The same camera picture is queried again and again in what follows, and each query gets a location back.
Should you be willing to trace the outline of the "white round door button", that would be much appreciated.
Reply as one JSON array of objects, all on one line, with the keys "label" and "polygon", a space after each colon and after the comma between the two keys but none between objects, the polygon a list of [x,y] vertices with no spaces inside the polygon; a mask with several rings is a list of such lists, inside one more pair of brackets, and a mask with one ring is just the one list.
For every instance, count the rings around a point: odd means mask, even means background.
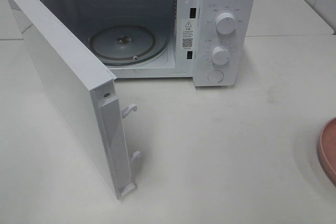
[{"label": "white round door button", "polygon": [[214,70],[214,71],[211,71],[208,76],[208,81],[209,82],[212,82],[212,83],[220,83],[223,81],[224,79],[224,74],[222,71],[220,70]]}]

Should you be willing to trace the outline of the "white timer knob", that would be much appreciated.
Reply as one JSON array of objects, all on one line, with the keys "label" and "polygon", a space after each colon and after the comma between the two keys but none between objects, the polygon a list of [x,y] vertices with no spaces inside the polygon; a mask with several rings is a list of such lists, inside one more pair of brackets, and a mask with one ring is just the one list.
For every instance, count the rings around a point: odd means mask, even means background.
[{"label": "white timer knob", "polygon": [[211,60],[214,65],[223,66],[229,62],[230,53],[227,48],[217,46],[211,52]]}]

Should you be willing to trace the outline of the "white microwave door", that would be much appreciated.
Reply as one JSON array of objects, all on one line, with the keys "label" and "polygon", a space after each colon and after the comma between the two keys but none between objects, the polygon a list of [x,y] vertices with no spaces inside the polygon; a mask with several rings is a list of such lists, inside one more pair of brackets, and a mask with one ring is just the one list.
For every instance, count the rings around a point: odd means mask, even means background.
[{"label": "white microwave door", "polygon": [[135,189],[115,75],[40,1],[8,0],[40,80],[117,199]]}]

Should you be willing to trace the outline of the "pink round plate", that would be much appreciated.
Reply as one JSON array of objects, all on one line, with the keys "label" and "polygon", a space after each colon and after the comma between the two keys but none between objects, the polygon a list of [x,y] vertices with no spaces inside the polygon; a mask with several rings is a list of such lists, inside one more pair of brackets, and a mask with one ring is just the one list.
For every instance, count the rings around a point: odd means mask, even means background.
[{"label": "pink round plate", "polygon": [[335,118],[330,119],[321,130],[318,157],[325,174],[335,185]]}]

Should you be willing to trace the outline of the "glass microwave turntable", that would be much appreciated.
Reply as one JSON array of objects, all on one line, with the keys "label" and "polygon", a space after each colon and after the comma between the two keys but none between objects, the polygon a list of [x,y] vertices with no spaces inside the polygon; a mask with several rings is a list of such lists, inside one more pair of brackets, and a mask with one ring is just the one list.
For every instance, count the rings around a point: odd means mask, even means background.
[{"label": "glass microwave turntable", "polygon": [[99,31],[89,39],[89,46],[105,65],[127,66],[155,58],[168,42],[165,33],[138,25],[119,25]]}]

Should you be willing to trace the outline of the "white microwave oven body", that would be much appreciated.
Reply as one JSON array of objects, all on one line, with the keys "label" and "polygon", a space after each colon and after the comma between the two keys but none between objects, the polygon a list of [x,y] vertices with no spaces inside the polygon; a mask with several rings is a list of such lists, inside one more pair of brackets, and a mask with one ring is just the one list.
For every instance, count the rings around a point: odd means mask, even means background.
[{"label": "white microwave oven body", "polygon": [[[231,86],[235,83],[254,0],[40,0],[90,51],[89,39],[112,26],[138,25],[169,37],[167,47],[155,58],[127,66],[107,66],[116,79],[192,78],[197,87]],[[215,18],[230,11],[236,29],[222,35]],[[211,52],[223,46],[230,60],[212,63]],[[208,81],[220,70],[220,83]]]}]

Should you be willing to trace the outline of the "white upper power knob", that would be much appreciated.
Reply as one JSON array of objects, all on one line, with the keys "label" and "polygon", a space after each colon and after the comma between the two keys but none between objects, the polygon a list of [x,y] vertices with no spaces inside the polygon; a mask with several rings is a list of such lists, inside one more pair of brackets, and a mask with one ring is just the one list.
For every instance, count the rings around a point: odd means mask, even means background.
[{"label": "white upper power knob", "polygon": [[218,33],[228,35],[236,29],[237,18],[233,12],[225,11],[215,18],[215,26]]}]

